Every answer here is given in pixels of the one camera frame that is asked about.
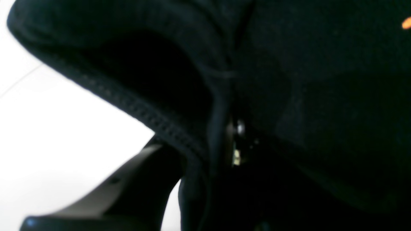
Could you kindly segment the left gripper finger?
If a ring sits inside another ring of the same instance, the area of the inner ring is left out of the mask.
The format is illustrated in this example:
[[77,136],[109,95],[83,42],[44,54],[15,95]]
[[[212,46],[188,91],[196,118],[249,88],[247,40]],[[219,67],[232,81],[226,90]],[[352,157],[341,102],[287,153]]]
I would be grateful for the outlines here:
[[153,138],[86,196],[52,214],[29,216],[21,231],[160,231],[182,176],[179,152]]

